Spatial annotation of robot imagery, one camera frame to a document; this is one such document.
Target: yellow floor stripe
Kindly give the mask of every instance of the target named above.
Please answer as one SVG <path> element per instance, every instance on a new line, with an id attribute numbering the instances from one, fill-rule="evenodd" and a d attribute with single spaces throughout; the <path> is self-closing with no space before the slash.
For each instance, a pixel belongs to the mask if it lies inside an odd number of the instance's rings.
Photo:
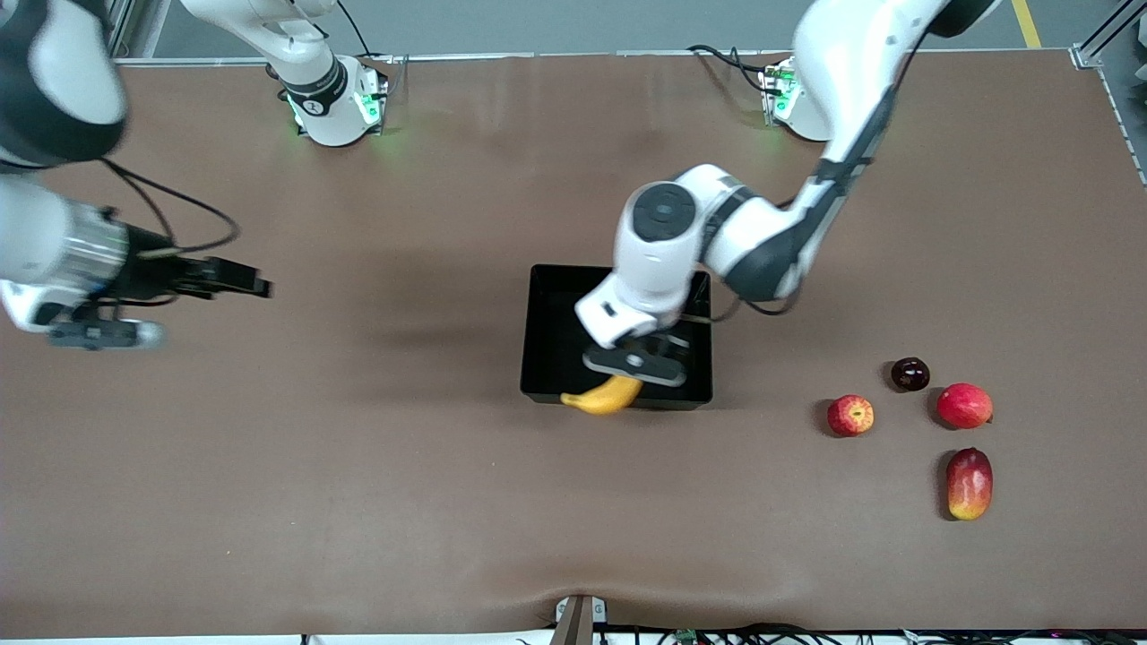
<path id="1" fill-rule="evenodd" d="M 1031 49 L 1039 49 L 1039 32 L 1036 31 L 1036 23 L 1031 20 L 1031 9 L 1028 8 L 1028 0 L 1012 0 L 1015 9 L 1015 17 L 1020 21 L 1020 31 L 1023 32 L 1023 41 Z"/>

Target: yellow banana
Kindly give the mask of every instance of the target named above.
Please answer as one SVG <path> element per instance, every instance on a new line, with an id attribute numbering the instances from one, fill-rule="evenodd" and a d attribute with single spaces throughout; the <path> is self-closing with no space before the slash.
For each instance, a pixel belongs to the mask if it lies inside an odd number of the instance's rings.
<path id="1" fill-rule="evenodd" d="M 615 375 L 585 394 L 563 394 L 562 403 L 590 414 L 612 414 L 629 407 L 641 386 L 637 379 Z"/>

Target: red apple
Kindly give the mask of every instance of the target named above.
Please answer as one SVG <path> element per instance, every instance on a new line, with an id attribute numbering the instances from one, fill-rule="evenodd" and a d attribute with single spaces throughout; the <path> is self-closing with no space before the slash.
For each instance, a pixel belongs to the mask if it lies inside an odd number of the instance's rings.
<path id="1" fill-rule="evenodd" d="M 957 520 L 975 520 L 992 503 L 992 465 L 988 456 L 966 448 L 947 463 L 947 510 Z"/>
<path id="2" fill-rule="evenodd" d="M 855 437 L 868 432 L 875 419 L 872 404 L 860 395 L 842 396 L 828 406 L 828 427 L 842 437 Z"/>
<path id="3" fill-rule="evenodd" d="M 978 428 L 992 419 L 992 397 L 972 383 L 955 383 L 941 393 L 936 413 L 957 428 Z"/>

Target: black tray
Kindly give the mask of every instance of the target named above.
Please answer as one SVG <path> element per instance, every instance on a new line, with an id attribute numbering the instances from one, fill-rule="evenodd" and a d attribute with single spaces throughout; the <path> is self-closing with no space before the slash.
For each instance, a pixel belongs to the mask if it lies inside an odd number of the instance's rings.
<path id="1" fill-rule="evenodd" d="M 522 351 L 522 394 L 538 403 L 561 403 L 562 393 L 580 394 L 609 376 L 582 363 L 593 339 L 582 327 L 574 305 L 609 275 L 601 266 L 538 264 L 530 270 L 530 301 Z M 693 275 L 685 313 L 710 317 L 709 274 Z M 632 407 L 695 410 L 712 401 L 712 326 L 678 322 L 673 334 L 689 343 L 682 359 L 685 383 L 678 388 L 646 383 Z"/>

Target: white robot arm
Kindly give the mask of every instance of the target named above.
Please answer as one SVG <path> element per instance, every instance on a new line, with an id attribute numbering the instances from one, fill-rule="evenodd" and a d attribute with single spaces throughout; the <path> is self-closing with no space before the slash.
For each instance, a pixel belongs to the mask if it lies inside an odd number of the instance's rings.
<path id="1" fill-rule="evenodd" d="M 299 127 L 322 146 L 346 146 L 381 127 L 387 79 L 336 56 L 312 22 L 337 0 L 182 0 L 195 17 L 229 31 L 267 59 Z"/>
<path id="2" fill-rule="evenodd" d="M 101 303 L 267 296 L 270 283 L 219 258 L 145 259 L 172 241 L 37 179 L 47 168 L 103 157 L 123 135 L 127 102 L 107 30 L 103 0 L 0 3 L 0 300 L 17 327 L 53 344 L 148 348 L 162 340 L 158 325 L 101 318 Z"/>
<path id="3" fill-rule="evenodd" d="M 680 364 L 650 356 L 635 341 L 677 322 L 697 262 L 747 302 L 793 297 L 880 145 L 905 59 L 926 34 L 962 33 L 998 3 L 813 2 L 797 25 L 794 61 L 806 99 L 830 132 L 816 172 L 785 205 L 709 164 L 638 188 L 618 225 L 614 271 L 576 305 L 598 345 L 587 351 L 586 365 L 647 382 L 684 382 Z"/>

